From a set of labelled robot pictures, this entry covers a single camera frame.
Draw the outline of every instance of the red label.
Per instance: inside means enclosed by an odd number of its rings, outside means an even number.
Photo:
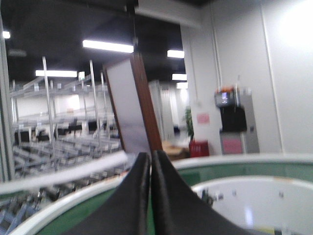
[[[239,139],[223,139],[223,149],[225,154],[243,153]]]
[[[198,114],[197,115],[197,122],[198,122],[198,124],[210,123],[210,116],[209,116],[209,114]]]

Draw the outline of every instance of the potted plant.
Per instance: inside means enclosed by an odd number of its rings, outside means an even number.
[[[191,117],[191,109],[190,109],[190,107],[186,108],[185,119],[186,119],[188,136],[190,136],[190,140],[192,141],[193,138],[194,138],[194,127],[192,125],[192,117]]]

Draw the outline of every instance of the black ceiling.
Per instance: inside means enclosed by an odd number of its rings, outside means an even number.
[[[182,0],[196,6],[207,0]],[[82,48],[84,39],[133,44],[138,38],[149,80],[171,80],[174,72],[184,73],[184,60],[166,57],[168,49],[182,49],[177,24],[133,16],[126,5],[133,0],[2,0],[10,79],[29,81],[42,69],[46,56],[49,70],[85,70],[94,62],[96,78],[102,64],[125,57],[124,53]],[[21,49],[26,57],[9,56]]]

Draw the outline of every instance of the red fire extinguisher box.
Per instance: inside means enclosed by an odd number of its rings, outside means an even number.
[[[189,152],[191,158],[209,156],[210,152],[208,141],[191,140],[189,143]]]

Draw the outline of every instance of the fluorescent light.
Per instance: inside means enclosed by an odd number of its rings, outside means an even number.
[[[117,44],[117,43],[105,43],[105,42],[97,42],[97,41],[90,41],[84,40],[83,47],[89,47],[94,49],[101,49],[101,50],[111,50],[111,51],[118,51],[118,52],[125,52],[125,53],[133,53],[134,47],[125,44]]]
[[[187,75],[174,73],[174,74],[172,74],[172,80],[187,81]]]
[[[9,49],[8,51],[8,56],[13,56],[13,57],[26,57],[27,53],[24,50],[21,49]]]
[[[44,76],[45,71],[36,70],[36,76]],[[77,77],[77,71],[47,70],[48,77]]]
[[[188,89],[188,82],[178,82],[176,83],[177,89]]]
[[[182,50],[168,50],[167,57],[184,58],[185,52]]]
[[[11,37],[11,34],[10,34],[10,32],[8,32],[8,31],[3,31],[3,32],[2,32],[2,35],[3,35],[3,37],[4,37],[5,39],[9,39],[9,38]]]

